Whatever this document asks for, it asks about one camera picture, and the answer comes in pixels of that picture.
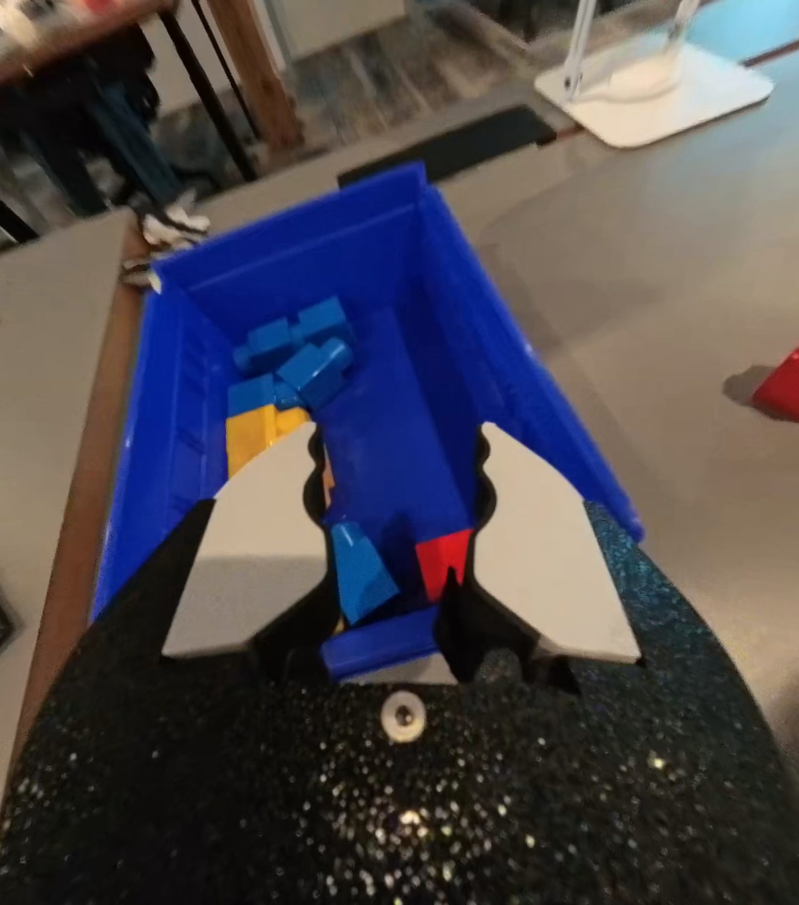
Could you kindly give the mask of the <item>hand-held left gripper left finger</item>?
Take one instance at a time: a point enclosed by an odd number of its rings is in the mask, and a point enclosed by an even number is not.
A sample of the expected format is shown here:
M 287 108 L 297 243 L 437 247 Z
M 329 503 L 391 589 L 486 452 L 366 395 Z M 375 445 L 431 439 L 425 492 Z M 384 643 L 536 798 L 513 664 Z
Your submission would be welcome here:
M 315 423 L 302 423 L 215 493 L 164 657 L 234 652 L 259 640 L 325 580 L 325 530 L 305 498 L 317 465 L 316 433 Z

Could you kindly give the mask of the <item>pile of mega blocks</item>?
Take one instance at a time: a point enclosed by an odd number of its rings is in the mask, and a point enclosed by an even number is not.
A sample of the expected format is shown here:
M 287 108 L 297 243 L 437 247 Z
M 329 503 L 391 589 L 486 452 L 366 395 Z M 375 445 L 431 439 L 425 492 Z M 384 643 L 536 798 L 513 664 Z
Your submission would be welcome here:
M 436 605 L 473 531 L 478 408 L 428 309 L 349 316 L 331 296 L 247 332 L 226 391 L 227 476 L 299 427 L 320 431 L 322 519 L 366 540 L 395 590 L 354 599 L 358 623 L 398 595 Z

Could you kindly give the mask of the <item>zebra striped object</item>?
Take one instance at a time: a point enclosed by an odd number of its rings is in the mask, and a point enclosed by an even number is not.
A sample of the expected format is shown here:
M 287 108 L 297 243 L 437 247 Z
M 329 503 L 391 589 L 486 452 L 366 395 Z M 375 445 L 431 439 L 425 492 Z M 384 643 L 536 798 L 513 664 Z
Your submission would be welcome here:
M 210 233 L 211 220 L 195 212 L 198 191 L 190 187 L 176 201 L 163 207 L 144 202 L 135 209 L 137 229 L 147 251 L 122 262 L 120 283 L 138 289 L 160 291 L 156 264 L 179 252 L 203 243 Z

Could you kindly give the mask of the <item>blue plastic bin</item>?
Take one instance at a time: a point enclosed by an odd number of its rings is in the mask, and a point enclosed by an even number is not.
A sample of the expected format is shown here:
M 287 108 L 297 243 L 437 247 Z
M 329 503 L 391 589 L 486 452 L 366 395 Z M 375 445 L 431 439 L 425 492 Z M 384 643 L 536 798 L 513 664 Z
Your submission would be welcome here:
M 564 654 L 473 581 L 473 538 L 494 493 L 484 477 L 484 423 L 495 423 L 556 468 L 585 503 L 603 505 L 634 539 L 642 527 L 615 475 L 564 394 L 533 355 L 440 192 L 421 165 L 407 165 L 219 235 L 156 265 L 148 295 L 129 413 L 99 567 L 95 613 L 144 581 L 159 662 L 174 667 L 247 661 L 266 680 L 377 678 L 441 654 L 461 683 L 484 655 L 507 648 L 528 680 Z M 162 655 L 172 618 L 213 505 L 227 476 L 226 391 L 238 374 L 233 351 L 249 329 L 331 296 L 349 316 L 399 307 L 428 309 L 478 408 L 473 531 L 461 582 L 450 574 L 436 605 L 398 595 L 358 623 L 344 605 L 395 590 L 377 552 L 361 538 L 332 537 L 322 519 L 324 458 L 305 491 L 327 540 L 329 571 L 311 594 L 259 640 L 234 652 L 172 660 Z

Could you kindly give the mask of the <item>wooden post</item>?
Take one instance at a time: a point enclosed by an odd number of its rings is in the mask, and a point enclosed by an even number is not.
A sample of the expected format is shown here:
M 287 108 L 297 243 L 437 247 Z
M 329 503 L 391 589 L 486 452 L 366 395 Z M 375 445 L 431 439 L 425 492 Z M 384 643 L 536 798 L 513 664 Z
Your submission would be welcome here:
M 273 64 L 253 2 L 230 2 L 234 24 L 228 33 L 234 39 L 231 51 L 249 106 L 273 151 L 296 150 L 303 144 L 303 128 L 292 97 Z

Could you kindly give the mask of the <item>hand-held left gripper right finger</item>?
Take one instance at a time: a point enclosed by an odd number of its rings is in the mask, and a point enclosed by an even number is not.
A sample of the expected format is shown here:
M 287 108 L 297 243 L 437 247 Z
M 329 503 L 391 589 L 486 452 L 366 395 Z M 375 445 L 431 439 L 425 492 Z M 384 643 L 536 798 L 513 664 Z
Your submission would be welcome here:
M 484 423 L 494 493 L 473 538 L 473 581 L 548 653 L 637 663 L 642 653 L 586 505 L 548 461 Z

